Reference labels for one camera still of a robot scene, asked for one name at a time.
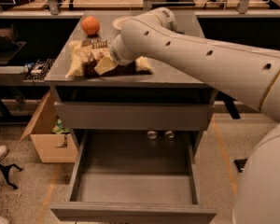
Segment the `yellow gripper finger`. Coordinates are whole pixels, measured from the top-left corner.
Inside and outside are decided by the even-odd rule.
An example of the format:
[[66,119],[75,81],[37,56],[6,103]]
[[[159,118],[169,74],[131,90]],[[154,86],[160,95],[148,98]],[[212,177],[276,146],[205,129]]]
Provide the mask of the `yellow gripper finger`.
[[103,75],[117,67],[117,64],[112,60],[109,55],[104,56],[98,64],[94,67],[95,72],[98,75]]

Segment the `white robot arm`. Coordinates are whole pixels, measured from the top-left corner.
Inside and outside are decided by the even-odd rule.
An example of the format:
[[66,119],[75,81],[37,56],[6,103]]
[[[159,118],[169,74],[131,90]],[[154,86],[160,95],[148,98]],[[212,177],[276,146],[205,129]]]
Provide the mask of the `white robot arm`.
[[280,50],[261,49],[176,31],[165,7],[123,23],[109,53],[127,65],[144,56],[171,65],[278,122],[245,163],[233,224],[280,224]]

